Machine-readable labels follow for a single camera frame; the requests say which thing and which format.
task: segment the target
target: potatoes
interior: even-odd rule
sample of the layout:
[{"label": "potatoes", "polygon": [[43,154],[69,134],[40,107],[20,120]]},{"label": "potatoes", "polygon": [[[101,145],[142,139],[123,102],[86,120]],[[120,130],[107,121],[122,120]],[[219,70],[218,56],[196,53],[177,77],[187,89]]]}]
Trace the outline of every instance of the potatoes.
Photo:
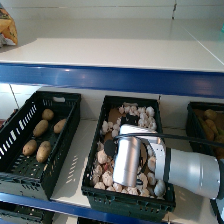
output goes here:
[{"label": "potatoes", "polygon": [[50,109],[45,109],[42,113],[43,120],[50,121],[53,119],[53,117],[54,117],[54,112]]},{"label": "potatoes", "polygon": [[23,147],[23,155],[24,156],[30,156],[32,155],[37,149],[37,142],[35,140],[30,140],[26,143]]},{"label": "potatoes", "polygon": [[37,151],[36,159],[39,163],[43,163],[47,160],[48,156],[51,152],[51,144],[48,141],[44,141],[41,143],[40,147]]},{"label": "potatoes", "polygon": [[41,120],[33,130],[33,135],[35,137],[41,136],[45,131],[48,129],[48,121],[47,120]]},{"label": "potatoes", "polygon": [[63,129],[65,125],[66,119],[60,120],[55,126],[54,126],[54,133],[59,134],[61,130]]}]

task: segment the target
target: small round potato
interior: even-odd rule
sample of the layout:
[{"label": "small round potato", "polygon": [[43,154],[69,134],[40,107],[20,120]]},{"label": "small round potato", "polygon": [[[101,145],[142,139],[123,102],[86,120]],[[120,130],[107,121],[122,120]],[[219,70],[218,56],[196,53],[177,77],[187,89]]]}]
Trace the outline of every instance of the small round potato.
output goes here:
[{"label": "small round potato", "polygon": [[42,113],[43,120],[50,121],[53,119],[53,117],[54,117],[54,112],[50,109],[45,109]]},{"label": "small round potato", "polygon": [[23,155],[30,156],[32,155],[37,149],[37,142],[32,139],[26,143],[23,147]]}]

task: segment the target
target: potato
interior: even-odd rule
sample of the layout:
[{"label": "potato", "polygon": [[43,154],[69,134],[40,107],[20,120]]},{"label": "potato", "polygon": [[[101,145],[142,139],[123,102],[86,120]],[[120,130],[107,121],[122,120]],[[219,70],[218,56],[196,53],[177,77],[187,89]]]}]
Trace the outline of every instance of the potato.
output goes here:
[{"label": "potato", "polygon": [[54,133],[59,134],[61,130],[63,129],[65,125],[66,119],[60,120],[55,126],[54,126]]},{"label": "potato", "polygon": [[48,129],[48,121],[47,120],[41,120],[33,130],[33,135],[35,137],[41,136],[45,131]]},{"label": "potato", "polygon": [[23,147],[23,155],[24,156],[30,156],[32,155],[37,149],[37,142],[35,140],[30,140],[26,143]]},{"label": "potato", "polygon": [[208,109],[204,112],[204,119],[210,119],[214,121],[217,117],[217,113],[214,110]]},{"label": "potato", "polygon": [[50,109],[45,109],[42,113],[43,120],[50,121],[53,119],[53,117],[54,117],[54,112]]},{"label": "potato", "polygon": [[215,137],[215,134],[214,134],[213,130],[208,127],[208,125],[206,124],[205,121],[203,121],[202,118],[198,117],[198,120],[199,120],[199,122],[200,122],[200,124],[201,124],[201,126],[202,126],[202,128],[205,132],[205,136],[206,136],[207,140],[213,141],[214,137]]},{"label": "potato", "polygon": [[48,141],[44,141],[41,143],[40,147],[37,151],[36,159],[39,163],[43,163],[47,160],[48,156],[51,152],[51,144]]}]

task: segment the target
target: crate handle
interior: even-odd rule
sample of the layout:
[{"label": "crate handle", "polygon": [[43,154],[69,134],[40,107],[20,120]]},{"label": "crate handle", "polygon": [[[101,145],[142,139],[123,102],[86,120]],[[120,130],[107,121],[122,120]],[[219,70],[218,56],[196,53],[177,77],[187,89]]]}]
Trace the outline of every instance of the crate handle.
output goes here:
[{"label": "crate handle", "polygon": [[53,97],[53,101],[54,102],[58,102],[58,103],[64,103],[65,102],[65,98],[64,97]]}]

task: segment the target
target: black plastic crate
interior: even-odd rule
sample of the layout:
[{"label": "black plastic crate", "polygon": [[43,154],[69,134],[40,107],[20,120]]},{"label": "black plastic crate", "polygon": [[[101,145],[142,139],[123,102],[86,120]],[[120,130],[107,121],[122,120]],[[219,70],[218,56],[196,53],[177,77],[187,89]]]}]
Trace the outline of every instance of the black plastic crate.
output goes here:
[{"label": "black plastic crate", "polygon": [[0,202],[1,219],[18,224],[51,224],[54,212]]},{"label": "black plastic crate", "polygon": [[[48,200],[80,121],[80,94],[36,92],[0,130],[0,192]],[[33,138],[33,129],[44,109],[54,111],[48,130],[35,138],[37,145],[50,141],[51,154],[38,163],[36,152],[22,154],[23,146]],[[60,134],[53,131],[61,119],[67,121]]]},{"label": "black plastic crate", "polygon": [[103,121],[108,120],[110,109],[117,108],[124,102],[137,103],[139,107],[153,107],[155,110],[154,118],[157,123],[157,132],[162,133],[160,111],[156,100],[105,96],[91,151],[89,153],[88,163],[83,176],[82,193],[88,197],[91,208],[95,210],[153,222],[161,222],[165,214],[167,212],[172,212],[176,206],[172,184],[166,184],[165,200],[99,190],[90,186],[90,175],[93,170],[93,162],[97,152],[97,142],[100,139],[100,129]]},{"label": "black plastic crate", "polygon": [[[206,135],[204,133],[203,128],[200,125],[200,122],[197,118],[197,115],[194,112],[194,109],[206,111],[207,109],[212,109],[217,112],[224,112],[224,104],[220,103],[205,103],[205,102],[190,102],[188,104],[188,117],[187,117],[187,124],[186,124],[186,133],[189,137],[201,138],[206,139]],[[215,157],[215,153],[212,149],[212,146],[190,142],[191,148],[194,152],[202,153],[210,156]],[[220,218],[220,214],[218,211],[218,207],[215,200],[210,200],[213,211],[217,216],[217,220],[220,224],[224,222]]]}]

